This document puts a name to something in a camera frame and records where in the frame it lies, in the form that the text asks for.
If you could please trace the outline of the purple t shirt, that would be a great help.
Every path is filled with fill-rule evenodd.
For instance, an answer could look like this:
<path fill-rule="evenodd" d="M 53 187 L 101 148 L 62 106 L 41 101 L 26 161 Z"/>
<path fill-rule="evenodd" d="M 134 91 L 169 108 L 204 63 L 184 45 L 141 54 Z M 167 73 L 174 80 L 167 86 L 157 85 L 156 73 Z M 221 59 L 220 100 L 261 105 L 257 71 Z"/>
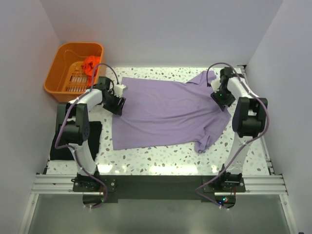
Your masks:
<path fill-rule="evenodd" d="M 124 77 L 126 101 L 122 115 L 113 116 L 113 149 L 193 142 L 197 153 L 205 151 L 231 118 L 211 98 L 207 81 L 215 77 L 214 71 L 203 71 L 186 83 Z"/>

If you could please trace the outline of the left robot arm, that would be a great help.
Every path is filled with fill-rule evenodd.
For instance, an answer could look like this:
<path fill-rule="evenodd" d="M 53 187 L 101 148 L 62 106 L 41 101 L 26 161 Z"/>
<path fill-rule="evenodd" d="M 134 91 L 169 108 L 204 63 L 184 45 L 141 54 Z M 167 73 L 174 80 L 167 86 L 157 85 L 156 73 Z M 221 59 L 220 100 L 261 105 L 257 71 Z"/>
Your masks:
<path fill-rule="evenodd" d="M 88 139 L 90 136 L 89 112 L 97 105 L 114 115 L 121 116 L 125 104 L 124 84 L 114 84 L 107 77 L 99 77 L 96 84 L 70 102 L 62 102 L 57 108 L 55 148 L 68 148 L 78 172 L 72 180 L 74 188 L 82 192 L 106 192 L 98 167 L 92 158 Z"/>

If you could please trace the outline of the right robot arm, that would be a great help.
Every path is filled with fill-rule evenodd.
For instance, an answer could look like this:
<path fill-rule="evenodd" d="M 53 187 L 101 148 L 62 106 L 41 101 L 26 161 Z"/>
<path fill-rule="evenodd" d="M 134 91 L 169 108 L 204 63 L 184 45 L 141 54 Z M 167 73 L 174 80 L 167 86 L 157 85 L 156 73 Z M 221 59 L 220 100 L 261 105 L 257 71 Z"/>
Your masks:
<path fill-rule="evenodd" d="M 268 101 L 251 91 L 243 75 L 230 67 L 221 69 L 219 78 L 209 85 L 214 91 L 211 98 L 222 111 L 234 102 L 236 108 L 232 117 L 234 141 L 229 157 L 208 187 L 214 192 L 244 192 L 243 165 L 250 145 L 266 130 Z"/>

